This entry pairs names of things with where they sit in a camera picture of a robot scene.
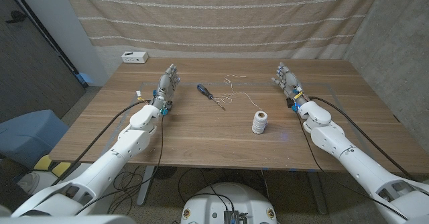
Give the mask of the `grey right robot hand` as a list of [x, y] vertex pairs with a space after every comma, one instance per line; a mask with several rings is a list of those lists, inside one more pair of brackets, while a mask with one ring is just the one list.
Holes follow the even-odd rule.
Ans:
[[303, 104], [309, 102], [304, 94], [301, 82], [283, 62], [280, 62], [276, 70], [276, 77], [273, 77], [272, 81], [283, 90], [287, 106], [294, 112], [297, 113]]

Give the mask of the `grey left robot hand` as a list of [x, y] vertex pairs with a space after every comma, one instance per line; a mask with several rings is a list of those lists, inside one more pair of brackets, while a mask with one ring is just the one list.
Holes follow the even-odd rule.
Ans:
[[158, 87], [153, 91], [154, 98], [151, 105], [157, 107], [162, 115], [166, 115], [172, 107], [172, 98], [174, 92], [180, 82], [180, 77], [177, 73], [176, 65], [172, 64], [161, 75]]

